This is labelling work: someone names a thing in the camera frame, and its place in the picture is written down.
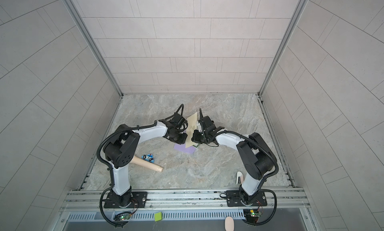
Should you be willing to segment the yellow envelope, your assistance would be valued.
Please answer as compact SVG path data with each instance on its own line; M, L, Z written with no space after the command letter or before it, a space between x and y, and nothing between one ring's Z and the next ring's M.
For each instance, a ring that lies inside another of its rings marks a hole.
M194 131L197 130L197 123L198 123L198 115L197 113L192 114L190 117L187 118L188 127L186 129L187 139L186 139L186 147L190 147L193 145L197 145L197 143L194 143L192 141L192 137L194 134Z

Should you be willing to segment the purple paper sheet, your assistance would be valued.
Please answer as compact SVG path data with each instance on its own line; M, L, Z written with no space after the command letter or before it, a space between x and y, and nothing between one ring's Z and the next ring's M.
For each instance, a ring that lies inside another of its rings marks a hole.
M183 144L183 145L175 144L174 149L179 151L179 152L186 153L186 154L193 154L196 150L196 148L194 146L186 147L185 144Z

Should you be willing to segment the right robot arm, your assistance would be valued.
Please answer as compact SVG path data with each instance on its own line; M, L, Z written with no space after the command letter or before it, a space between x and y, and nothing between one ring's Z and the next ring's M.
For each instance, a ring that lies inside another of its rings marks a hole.
M192 141L197 144L226 146L238 152L247 171L239 189L240 199L245 205L255 203L266 180L279 172L276 156L258 133L244 136L216 127L210 117L201 116Z

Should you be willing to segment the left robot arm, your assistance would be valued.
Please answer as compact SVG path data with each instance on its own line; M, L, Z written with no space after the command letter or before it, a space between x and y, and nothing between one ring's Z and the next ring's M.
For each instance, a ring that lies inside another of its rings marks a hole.
M165 138L182 145L187 139L185 130L188 122L181 114L155 121L152 125L128 127L123 124L99 145L98 160L108 166L111 184L108 201L120 207L127 207L132 200L132 187L129 181L129 163L134 158L138 144L154 138Z

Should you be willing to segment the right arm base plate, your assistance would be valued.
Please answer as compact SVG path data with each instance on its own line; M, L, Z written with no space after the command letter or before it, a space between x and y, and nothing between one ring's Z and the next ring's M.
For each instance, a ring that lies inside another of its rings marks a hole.
M228 207L266 207L268 205L266 195L261 191L256 192L252 196L249 196L247 193L241 191L225 191L220 194L220 197L227 201Z

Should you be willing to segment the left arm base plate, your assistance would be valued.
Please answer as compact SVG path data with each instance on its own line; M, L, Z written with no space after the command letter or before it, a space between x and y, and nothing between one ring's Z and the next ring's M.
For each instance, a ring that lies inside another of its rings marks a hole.
M127 192L122 196L118 196L113 191L107 195L104 201L104 208L106 209L133 209L144 208L146 205L148 193L147 192Z

